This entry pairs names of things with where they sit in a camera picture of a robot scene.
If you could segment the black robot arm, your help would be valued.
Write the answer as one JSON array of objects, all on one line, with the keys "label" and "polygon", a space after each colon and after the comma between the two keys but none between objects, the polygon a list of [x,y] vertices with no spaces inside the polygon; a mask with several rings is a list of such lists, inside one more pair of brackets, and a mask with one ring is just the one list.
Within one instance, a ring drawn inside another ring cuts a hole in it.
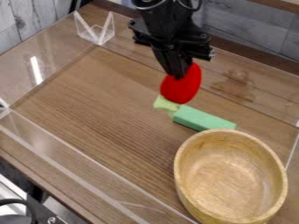
[{"label": "black robot arm", "polygon": [[149,46],[163,70],[182,79],[192,59],[210,61],[214,55],[211,35],[194,23],[192,14],[202,8],[192,0],[132,0],[140,17],[128,23],[133,41]]}]

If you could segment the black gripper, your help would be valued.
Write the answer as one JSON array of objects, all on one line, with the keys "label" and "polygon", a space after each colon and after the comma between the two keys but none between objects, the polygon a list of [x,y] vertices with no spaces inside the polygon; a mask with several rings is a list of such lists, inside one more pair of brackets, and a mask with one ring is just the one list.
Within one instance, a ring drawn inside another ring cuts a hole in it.
[{"label": "black gripper", "polygon": [[182,7],[165,8],[165,11],[143,10],[140,17],[128,22],[128,28],[139,45],[156,44],[152,45],[153,55],[176,80],[184,77],[192,58],[211,60],[214,56],[211,35],[194,23],[191,10]]}]

